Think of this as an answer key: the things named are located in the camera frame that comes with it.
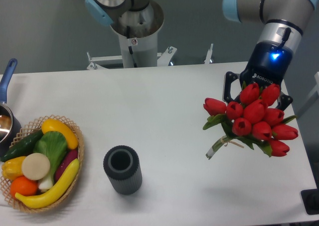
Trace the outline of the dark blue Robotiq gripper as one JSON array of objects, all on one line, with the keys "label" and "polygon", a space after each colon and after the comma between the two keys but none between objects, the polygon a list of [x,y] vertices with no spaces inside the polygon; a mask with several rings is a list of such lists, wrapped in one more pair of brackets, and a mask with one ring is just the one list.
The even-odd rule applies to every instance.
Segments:
[{"label": "dark blue Robotiq gripper", "polygon": [[[227,71],[224,76],[223,101],[240,103],[240,96],[235,99],[231,96],[231,85],[237,79],[240,84],[249,85],[257,83],[260,87],[267,87],[271,84],[281,85],[288,66],[293,58],[293,52],[288,48],[278,48],[276,44],[269,42],[258,43],[243,72],[234,73]],[[285,111],[293,102],[290,95],[281,93],[277,99],[276,109]]]}]

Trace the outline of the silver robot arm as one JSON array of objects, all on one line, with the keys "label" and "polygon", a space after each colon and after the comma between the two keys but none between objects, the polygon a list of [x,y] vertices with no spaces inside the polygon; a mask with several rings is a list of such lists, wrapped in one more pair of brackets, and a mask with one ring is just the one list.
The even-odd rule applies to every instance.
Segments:
[{"label": "silver robot arm", "polygon": [[281,85],[319,0],[223,0],[224,16],[231,21],[257,21],[264,28],[241,73],[227,72],[223,100],[231,102],[231,84]]}]

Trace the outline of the robot base column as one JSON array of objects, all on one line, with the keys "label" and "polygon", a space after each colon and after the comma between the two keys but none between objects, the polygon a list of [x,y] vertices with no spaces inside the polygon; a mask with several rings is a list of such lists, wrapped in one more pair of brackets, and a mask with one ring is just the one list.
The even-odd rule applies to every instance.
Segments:
[{"label": "robot base column", "polygon": [[89,14],[117,34],[123,66],[151,67],[158,64],[158,32],[163,10],[153,0],[85,0]]}]

